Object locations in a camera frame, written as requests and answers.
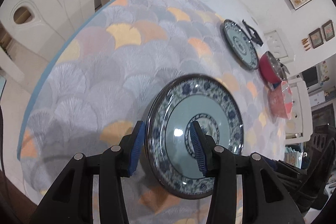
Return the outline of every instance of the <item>bowl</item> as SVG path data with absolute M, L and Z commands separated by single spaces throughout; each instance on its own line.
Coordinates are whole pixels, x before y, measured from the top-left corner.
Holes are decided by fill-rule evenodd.
M 287 81 L 286 73 L 281 63 L 269 51 L 265 52 L 260 58 L 259 70 L 263 78 L 271 84 Z
M 268 92 L 268 102 L 274 116 L 288 120 L 292 118 L 293 96 L 286 81 L 282 81 L 274 91 Z

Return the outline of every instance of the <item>brown floor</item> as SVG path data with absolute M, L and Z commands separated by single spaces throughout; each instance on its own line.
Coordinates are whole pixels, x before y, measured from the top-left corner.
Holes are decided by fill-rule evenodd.
M 17 189 L 9 180 L 7 180 L 9 197 L 15 212 L 15 215 L 19 220 L 24 223 L 29 223 L 29 218 L 35 211 L 37 205 L 27 198 L 19 189 Z M 5 185 L 2 172 L 0 171 L 0 192 L 7 200 L 5 191 Z

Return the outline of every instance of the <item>beige tile floor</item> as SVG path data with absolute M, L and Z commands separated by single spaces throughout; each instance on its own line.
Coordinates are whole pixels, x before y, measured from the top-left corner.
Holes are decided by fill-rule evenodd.
M 0 101 L 4 119 L 4 167 L 7 178 L 33 202 L 38 203 L 41 196 L 24 182 L 16 148 L 26 106 L 48 62 L 17 42 L 12 43 L 8 52 L 25 74 L 25 78 L 17 83 L 3 74 L 7 80 Z

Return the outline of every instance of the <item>red metal bowl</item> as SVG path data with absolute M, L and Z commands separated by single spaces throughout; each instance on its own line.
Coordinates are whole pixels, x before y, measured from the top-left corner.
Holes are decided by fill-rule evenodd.
M 265 52 L 260 58 L 259 70 L 264 79 L 271 84 L 287 81 L 287 77 L 280 65 L 280 62 L 276 60 L 271 52 Z

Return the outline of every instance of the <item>table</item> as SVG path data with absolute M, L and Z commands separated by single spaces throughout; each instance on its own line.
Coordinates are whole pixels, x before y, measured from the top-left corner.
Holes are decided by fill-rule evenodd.
M 24 178 L 43 195 L 69 159 L 102 153 L 146 120 L 156 94 L 172 79 L 205 73 L 234 96 L 244 122 L 243 155 L 284 157 L 284 120 L 269 113 L 258 71 L 236 61 L 219 31 L 224 19 L 256 22 L 237 0 L 113 0 L 63 46 L 27 106 L 18 144 Z M 258 55 L 267 45 L 256 46 Z M 98 179 L 94 220 L 98 221 Z M 211 197 L 183 200 L 165 191 L 144 154 L 123 179 L 130 223 L 205 223 Z M 237 223 L 242 218 L 237 184 Z

